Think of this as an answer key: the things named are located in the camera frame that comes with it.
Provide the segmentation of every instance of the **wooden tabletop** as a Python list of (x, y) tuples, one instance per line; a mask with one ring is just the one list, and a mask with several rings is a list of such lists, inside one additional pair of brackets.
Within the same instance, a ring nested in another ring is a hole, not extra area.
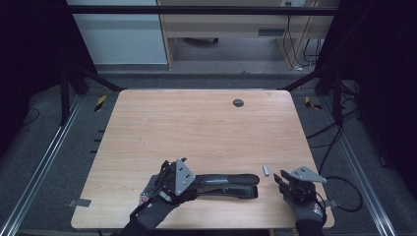
[[(196, 175), (258, 175), (259, 197), (198, 197), (158, 228), (292, 228), (294, 215), (272, 174), (302, 165), (317, 172), (288, 91), (128, 89), (119, 94), (81, 195), (91, 203), (77, 206), (73, 227), (123, 228), (149, 177), (164, 160), (181, 157)], [(327, 214), (325, 227), (332, 227)]]

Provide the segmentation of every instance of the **black cable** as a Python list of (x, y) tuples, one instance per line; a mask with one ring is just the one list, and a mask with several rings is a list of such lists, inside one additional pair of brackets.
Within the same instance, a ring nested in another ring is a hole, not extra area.
[(321, 146), (309, 146), (309, 148), (324, 148), (324, 147), (328, 147), (330, 145), (321, 145)]
[(355, 98), (354, 97), (349, 97), (349, 98), (345, 99), (342, 103), (340, 103), (340, 105), (342, 106), (342, 108), (343, 108), (344, 103), (346, 103), (348, 101), (353, 101), (356, 104)]
[(37, 112), (36, 117), (34, 117), (31, 121), (27, 122), (26, 124), (23, 124), (23, 125), (22, 125), (22, 127), (24, 127), (24, 126), (26, 126), (26, 125), (29, 125), (29, 124), (33, 123), (35, 120), (37, 120), (37, 118), (38, 118), (38, 117), (39, 117), (39, 115), (40, 115), (40, 111), (39, 111), (38, 109), (36, 109), (36, 108), (29, 108), (29, 110), (34, 110), (34, 111), (36, 111), (36, 112)]
[[(291, 30), (290, 30), (290, 28), (289, 28), (289, 26), (290, 26), (290, 21), (291, 21), (291, 15), (288, 15), (288, 21), (287, 21), (287, 27), (286, 27), (286, 31), (285, 31), (285, 34), (284, 34), (284, 38), (283, 38), (283, 40), (282, 40), (282, 46), (284, 47), (284, 52), (285, 52), (285, 54), (286, 54), (286, 56), (287, 56), (287, 58), (288, 58), (288, 61), (289, 61), (289, 64), (290, 64), (290, 66), (291, 66), (291, 68), (294, 68), (294, 65), (292, 64), (292, 62), (291, 62), (291, 60), (289, 60), (289, 55), (288, 55), (288, 52), (287, 52), (287, 50), (286, 50), (286, 47), (285, 47), (285, 38), (286, 38), (286, 35), (287, 35), (287, 33), (288, 33), (288, 36), (289, 36), (289, 39), (290, 39), (290, 42), (291, 42), (291, 46), (292, 46), (292, 51), (293, 51), (293, 53), (294, 53), (294, 59), (295, 59), (295, 61), (301, 66), (301, 67), (306, 67), (306, 66), (309, 66), (310, 64), (302, 64), (302, 63), (300, 63), (299, 61), (298, 61), (298, 58), (297, 58), (297, 54), (295, 53), (295, 46), (294, 46), (294, 41), (293, 41), (293, 39), (292, 39), (292, 36), (291, 36)], [(306, 31), (307, 31), (307, 24), (306, 24), (306, 26), (304, 27), (304, 31), (303, 31), (303, 34), (304, 33), (306, 33)]]
[[(305, 61), (314, 65), (318, 61), (318, 57), (319, 57), (319, 53), (320, 53), (320, 47), (321, 47), (321, 43), (320, 43), (321, 40), (320, 39), (317, 40), (316, 53), (315, 54), (307, 54), (307, 47), (310, 44), (310, 40), (311, 40), (310, 38), (307, 39), (306, 46), (304, 47), (304, 50), (303, 50), (303, 58), (304, 58)], [(307, 57), (315, 57), (316, 59), (315, 60), (309, 60), (309, 59), (307, 59)]]
[(334, 67), (339, 63), (339, 59), (341, 56), (345, 55), (344, 50), (346, 47), (346, 44), (348, 44), (351, 37), (354, 36), (355, 31), (359, 28), (359, 26), (364, 21), (365, 17), (368, 15), (369, 11), (372, 9), (372, 6), (375, 4), (376, 0), (370, 0), (370, 4), (368, 8), (365, 10), (364, 14), (361, 16), (361, 18), (358, 20), (358, 22), (351, 28), (351, 30), (346, 34), (346, 37), (337, 45), (337, 47), (332, 51), (330, 56), (326, 59), (326, 61), (321, 65), (320, 68), (315, 68), (315, 70), (305, 75), (300, 80), (284, 87), (284, 88), (277, 88), (277, 89), (283, 89), (287, 91), (293, 91), (294, 89), (297, 89), (298, 87), (306, 84), (312, 79), (315, 79), (317, 77), (322, 77), (326, 72), (332, 71)]
[[(316, 7), (316, 5), (317, 5), (317, 2), (318, 2), (318, 0), (316, 0), (314, 3), (313, 3), (313, 6), (314, 7)], [(309, 19), (307, 20), (307, 24), (304, 26), (304, 30), (303, 30), (303, 35), (306, 33), (306, 31), (307, 31), (307, 27), (308, 27), (308, 24), (309, 24), (309, 22), (310, 22), (310, 20), (311, 20), (311, 18), (312, 18), (312, 16), (309, 16)], [(296, 55), (295, 55), (295, 50), (294, 50), (294, 56), (295, 56), (295, 60), (298, 62), (298, 59), (297, 59), (297, 57), (296, 57)], [(301, 64), (300, 62), (298, 62), (302, 67), (305, 67), (305, 66), (311, 66), (312, 65), (312, 62), (309, 60), (309, 64), (308, 65), (303, 65), (303, 64)]]
[(359, 92), (357, 90), (345, 85), (343, 82), (341, 82), (341, 88), (342, 88), (341, 91), (348, 94), (348, 95), (351, 95), (351, 96), (358, 96), (359, 95)]
[[(343, 121), (346, 121), (346, 120), (349, 118), (349, 116), (350, 116), (351, 114), (353, 114), (353, 113), (355, 113), (355, 112), (357, 112), (357, 111), (358, 111), (358, 109), (353, 109), (353, 110), (351, 110), (351, 111), (347, 112), (346, 114), (344, 114), (344, 115), (343, 115)], [(314, 133), (313, 135), (306, 136), (306, 139), (307, 139), (307, 140), (309, 140), (309, 139), (311, 139), (311, 138), (313, 138), (313, 137), (315, 137), (315, 136), (318, 136), (318, 135), (320, 135), (320, 134), (322, 134), (322, 133), (326, 132), (326, 131), (327, 131), (327, 130), (329, 130), (331, 127), (335, 126), (336, 124), (337, 124), (336, 122), (333, 122), (333, 123), (331, 123), (330, 125), (328, 125), (328, 126), (326, 126), (326, 127), (322, 128), (322, 129), (321, 129), (321, 130), (319, 130), (318, 132)]]
[(346, 212), (353, 213), (353, 212), (358, 211), (362, 207), (362, 205), (364, 203), (364, 199), (363, 199), (362, 193), (359, 191), (359, 189), (354, 184), (352, 184), (347, 179), (344, 179), (344, 178), (338, 177), (338, 176), (328, 176), (328, 177), (325, 177), (325, 178), (328, 179), (328, 180), (329, 179), (337, 179), (337, 180), (341, 180), (343, 182), (346, 182), (348, 185), (350, 185), (356, 191), (356, 193), (358, 193), (358, 196), (359, 196), (359, 205), (356, 208), (346, 208), (346, 207), (343, 207), (343, 206), (337, 206), (337, 208), (339, 208), (339, 209), (341, 209), (343, 211), (346, 211)]
[(326, 213), (326, 203), (325, 203), (325, 200), (323, 199), (323, 197), (319, 193), (316, 192), (316, 195), (319, 196), (319, 198), (322, 200), (322, 203), (323, 203), (323, 204), (321, 204), (316, 199), (316, 204), (322, 209), (322, 212), (323, 212), (323, 225), (325, 225), (326, 224), (326, 221), (328, 221), (328, 214)]
[(331, 148), (333, 147), (333, 145), (336, 143), (336, 140), (338, 139), (338, 136), (341, 135), (341, 132), (343, 131), (343, 126), (340, 126), (336, 132), (336, 135), (334, 136), (333, 140), (331, 141), (328, 150), (326, 151), (325, 157), (322, 160), (322, 163), (320, 164), (320, 168), (319, 168), (319, 175), (322, 174), (322, 170), (323, 170), (323, 166), (325, 166), (325, 162), (328, 159), (328, 154), (331, 151)]
[(319, 51), (318, 52), (316, 52), (316, 54), (317, 54), (317, 58), (316, 58), (316, 60), (318, 60), (319, 61), (319, 56), (320, 56), (320, 53), (322, 52), (322, 40), (319, 38)]

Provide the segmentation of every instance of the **metal frame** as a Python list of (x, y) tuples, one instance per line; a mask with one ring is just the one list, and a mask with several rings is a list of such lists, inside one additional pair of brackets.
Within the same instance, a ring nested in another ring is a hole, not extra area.
[(68, 11), (72, 14), (173, 14), (173, 15), (291, 15), (337, 16), (360, 14), (361, 9), (315, 7), (235, 7), (235, 6), (41, 6), (42, 10)]
[(37, 191), (40, 189), (40, 186), (42, 185), (42, 182), (48, 173), (49, 168), (59, 151), (59, 148), (63, 144), (65, 137), (67, 136), (68, 131), (73, 125), (74, 119), (80, 110), (84, 96), (77, 95), (76, 98), (77, 99), (73, 102), (68, 121), (59, 127), (42, 160), (31, 176), (31, 179), (25, 188), (25, 191), (22, 193), (21, 198), (19, 199), (12, 213), (6, 219), (5, 223), (2, 225), (0, 229), (1, 236), (13, 236), (18, 232), (19, 227), (21, 226), (22, 221), (24, 220), (30, 208), (30, 205), (37, 194)]

